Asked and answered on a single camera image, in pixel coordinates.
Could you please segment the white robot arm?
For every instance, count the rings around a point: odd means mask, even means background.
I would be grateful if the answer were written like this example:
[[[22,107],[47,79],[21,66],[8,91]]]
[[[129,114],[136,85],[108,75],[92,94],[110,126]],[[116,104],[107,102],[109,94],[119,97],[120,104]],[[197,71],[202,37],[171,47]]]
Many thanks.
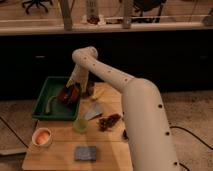
[[[72,53],[75,68],[68,85],[86,88],[91,72],[121,93],[133,171],[180,171],[161,94],[157,86],[100,62],[95,47]]]

